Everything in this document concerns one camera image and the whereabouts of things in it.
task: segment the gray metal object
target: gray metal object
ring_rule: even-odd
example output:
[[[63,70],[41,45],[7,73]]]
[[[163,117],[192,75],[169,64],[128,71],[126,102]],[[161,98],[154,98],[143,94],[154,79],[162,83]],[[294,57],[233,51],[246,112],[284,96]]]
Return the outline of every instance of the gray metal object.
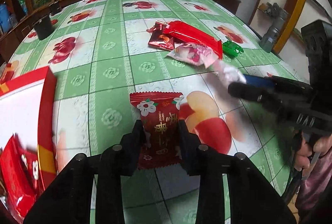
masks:
[[[276,3],[273,4],[274,9],[277,9],[277,6],[278,5]],[[285,10],[283,10],[282,8],[279,8],[278,17],[275,18],[272,25],[266,32],[266,34],[263,36],[262,40],[259,42],[260,47],[264,51],[266,51],[268,53],[271,52],[272,47],[274,46],[274,44],[279,36],[280,30],[287,20],[287,17],[288,17],[288,13]]]

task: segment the red snack bag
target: red snack bag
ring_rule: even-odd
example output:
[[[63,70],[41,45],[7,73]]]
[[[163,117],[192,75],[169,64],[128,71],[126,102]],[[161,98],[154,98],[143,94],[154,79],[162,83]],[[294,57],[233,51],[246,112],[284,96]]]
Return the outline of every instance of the red snack bag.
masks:
[[[0,156],[0,166],[8,198],[18,215],[24,218],[35,203],[36,195],[29,184],[21,162],[13,135]]]
[[[15,143],[19,155],[21,156],[22,163],[24,165],[24,170],[26,172],[28,181],[33,187],[35,193],[39,196],[42,193],[42,189],[39,188],[39,165],[38,165],[38,155],[37,152],[31,152],[22,148],[19,137],[17,134],[14,136]]]
[[[149,46],[157,47],[162,50],[173,50],[174,49],[174,38],[170,35],[163,34],[167,23],[156,21],[154,27],[148,29],[148,32],[152,32],[152,36],[149,40]]]
[[[139,109],[146,135],[138,161],[139,169],[164,167],[180,162],[177,122],[182,93],[144,92],[129,95]]]
[[[213,49],[218,55],[219,59],[222,59],[222,42],[217,41],[214,37],[208,35],[201,30],[192,27],[182,21],[171,21],[163,30],[163,34],[170,34],[183,42],[191,42],[200,45],[206,45]]]

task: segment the green checkered tablecloth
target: green checkered tablecloth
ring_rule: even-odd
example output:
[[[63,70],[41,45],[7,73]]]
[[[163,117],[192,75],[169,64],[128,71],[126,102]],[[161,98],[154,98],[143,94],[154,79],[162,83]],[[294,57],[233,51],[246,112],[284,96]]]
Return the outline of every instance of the green checkered tablecloth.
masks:
[[[211,0],[84,0],[51,19],[58,20],[56,30],[42,41],[30,33],[11,62],[19,61],[15,77],[46,65],[57,77],[53,131],[59,171],[75,154],[100,154],[132,130],[139,113],[130,105],[129,93],[177,91],[186,97],[202,91],[216,101],[221,118],[229,114],[239,120],[244,139],[233,138],[229,154],[244,152],[279,194],[284,191],[290,129],[276,125],[274,115],[259,105],[230,98],[211,69],[175,61],[147,45],[146,30],[156,20],[182,20],[223,42],[237,41],[244,53],[223,59],[243,73],[304,81],[278,57],[264,52],[256,35],[232,13]],[[52,61],[54,48],[69,37],[74,49],[62,61]],[[136,171],[133,177],[122,178],[126,223],[195,223],[198,188],[199,177],[187,176],[180,165]],[[91,223],[95,197],[94,184]]]

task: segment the finger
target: finger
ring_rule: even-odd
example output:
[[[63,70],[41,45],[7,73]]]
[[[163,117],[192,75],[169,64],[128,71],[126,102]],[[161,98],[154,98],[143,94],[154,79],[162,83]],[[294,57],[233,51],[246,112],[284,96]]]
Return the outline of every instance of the finger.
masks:
[[[314,145],[314,152],[320,152],[325,155],[332,146],[332,135],[329,137],[321,137]]]
[[[311,149],[310,145],[305,142],[304,138],[302,138],[301,148],[297,152],[297,154],[306,156],[306,157],[311,156],[311,154],[312,154],[312,149]]]
[[[307,157],[302,155],[297,155],[295,158],[294,168],[298,171],[302,169],[307,169],[310,166],[310,161]]]

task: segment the candy wrapper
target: candy wrapper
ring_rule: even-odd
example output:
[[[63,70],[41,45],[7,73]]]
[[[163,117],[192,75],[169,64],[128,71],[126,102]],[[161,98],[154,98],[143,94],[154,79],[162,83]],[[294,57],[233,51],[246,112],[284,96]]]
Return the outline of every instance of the candy wrapper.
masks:
[[[222,43],[201,30],[182,21],[171,21],[163,30],[163,34],[170,34],[185,43],[194,43],[210,47],[219,59],[222,59]]]
[[[247,83],[245,76],[240,72],[240,70],[225,63],[224,61],[215,61],[212,67],[214,71],[218,71],[218,78],[225,88],[228,88],[232,82]]]
[[[142,147],[138,168],[152,169],[180,162],[177,122],[182,93],[132,93],[130,103],[139,109],[146,144]]]
[[[27,179],[21,159],[13,135],[0,156],[0,166],[9,202],[18,215],[24,218],[35,203],[36,194]]]
[[[237,57],[240,52],[244,52],[241,46],[230,40],[222,44],[222,51],[231,57]]]
[[[156,21],[155,25],[152,28],[147,29],[148,33],[152,33],[152,36],[148,43],[149,46],[171,51],[179,43],[182,43],[181,40],[163,33],[163,30],[166,28],[166,26],[167,23]]]
[[[208,68],[218,59],[218,55],[211,48],[193,43],[182,44],[167,56],[196,66],[204,64],[205,68]]]

